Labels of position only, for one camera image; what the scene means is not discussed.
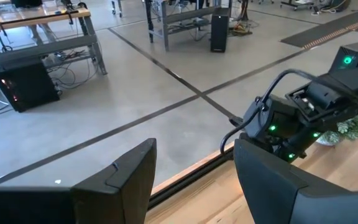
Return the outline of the potted green plant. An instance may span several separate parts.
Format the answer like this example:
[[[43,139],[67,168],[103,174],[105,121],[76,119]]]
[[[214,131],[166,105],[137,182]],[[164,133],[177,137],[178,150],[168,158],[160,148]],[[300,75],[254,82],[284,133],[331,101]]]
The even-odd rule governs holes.
[[[358,115],[336,125],[334,131],[326,131],[316,142],[324,146],[335,146],[343,140],[358,139]]]

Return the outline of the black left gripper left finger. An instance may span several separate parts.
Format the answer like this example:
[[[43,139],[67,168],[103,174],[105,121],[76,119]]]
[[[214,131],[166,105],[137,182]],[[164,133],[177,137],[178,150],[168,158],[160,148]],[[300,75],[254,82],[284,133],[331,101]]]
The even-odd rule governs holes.
[[[143,224],[156,161],[148,138],[72,187],[0,187],[0,224]]]

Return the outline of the grey metal workbench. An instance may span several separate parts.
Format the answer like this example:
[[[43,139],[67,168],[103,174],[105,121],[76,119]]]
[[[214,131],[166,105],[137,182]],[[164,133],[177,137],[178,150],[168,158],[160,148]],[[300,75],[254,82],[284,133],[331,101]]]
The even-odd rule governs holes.
[[[222,8],[222,1],[225,0],[204,0],[205,3],[211,2],[212,6],[206,6],[202,9],[198,9],[199,0],[197,0],[197,6],[194,10],[178,13],[175,13],[175,11],[173,11],[171,14],[168,14],[167,4],[169,1],[170,0],[144,0],[149,41],[150,43],[153,43],[154,37],[160,37],[163,40],[163,44],[166,51],[169,51],[169,35],[184,32],[190,29],[200,29],[203,26],[209,25],[211,22],[207,19],[204,19],[203,22],[191,22],[182,26],[175,26],[174,24],[203,16],[209,16],[216,9]],[[160,29],[154,28],[154,23],[152,19],[153,6],[157,7],[157,13],[155,14],[155,18],[161,23]]]

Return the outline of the black table edge frame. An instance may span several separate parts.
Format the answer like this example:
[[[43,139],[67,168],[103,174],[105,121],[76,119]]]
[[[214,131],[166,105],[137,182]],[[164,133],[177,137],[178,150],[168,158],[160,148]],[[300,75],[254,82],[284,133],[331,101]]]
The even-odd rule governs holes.
[[[152,189],[147,210],[151,210],[174,194],[193,184],[200,178],[217,169],[229,159],[222,156],[219,151],[210,154],[168,180]]]

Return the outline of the dark floor mat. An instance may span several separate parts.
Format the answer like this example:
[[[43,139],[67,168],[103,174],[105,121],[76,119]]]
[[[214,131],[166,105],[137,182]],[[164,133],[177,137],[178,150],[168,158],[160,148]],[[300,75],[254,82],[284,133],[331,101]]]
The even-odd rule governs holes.
[[[289,36],[281,42],[310,49],[356,29],[358,29],[358,12]]]

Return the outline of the large black computer tower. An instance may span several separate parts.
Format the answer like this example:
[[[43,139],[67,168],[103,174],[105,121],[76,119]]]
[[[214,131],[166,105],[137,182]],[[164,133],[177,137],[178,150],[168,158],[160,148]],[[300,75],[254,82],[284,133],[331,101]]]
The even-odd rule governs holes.
[[[60,99],[44,63],[39,59],[0,65],[0,90],[19,113]]]

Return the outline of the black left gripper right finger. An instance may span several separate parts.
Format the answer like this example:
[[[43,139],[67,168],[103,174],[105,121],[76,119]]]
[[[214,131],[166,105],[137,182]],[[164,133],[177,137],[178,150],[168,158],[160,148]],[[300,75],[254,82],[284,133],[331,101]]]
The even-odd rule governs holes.
[[[234,142],[237,176],[255,224],[358,224],[358,191]]]

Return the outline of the slim black computer tower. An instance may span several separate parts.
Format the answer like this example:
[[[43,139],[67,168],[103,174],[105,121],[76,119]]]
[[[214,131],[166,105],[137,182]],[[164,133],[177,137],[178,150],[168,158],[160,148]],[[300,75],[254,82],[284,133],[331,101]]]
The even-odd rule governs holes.
[[[228,7],[216,8],[211,18],[211,42],[212,52],[225,52],[227,35],[229,31],[230,9]]]

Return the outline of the wood-topped grey workbench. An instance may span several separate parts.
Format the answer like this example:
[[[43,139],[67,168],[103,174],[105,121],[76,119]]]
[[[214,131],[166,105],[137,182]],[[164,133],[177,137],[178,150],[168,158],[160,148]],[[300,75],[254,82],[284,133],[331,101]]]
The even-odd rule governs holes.
[[[82,56],[80,60],[88,58],[95,60],[100,72],[106,75],[107,71],[101,47],[99,46],[98,36],[96,35],[91,20],[91,12],[85,7],[69,10],[64,7],[47,7],[43,5],[32,9],[17,9],[15,12],[0,14],[0,31],[58,21],[68,21],[73,24],[75,21],[78,21],[77,24],[80,25],[82,34],[58,39],[51,43],[36,45],[35,47],[26,47],[24,49],[9,50],[0,53],[0,63],[8,63],[13,60],[40,57],[64,50],[87,47],[88,53]]]

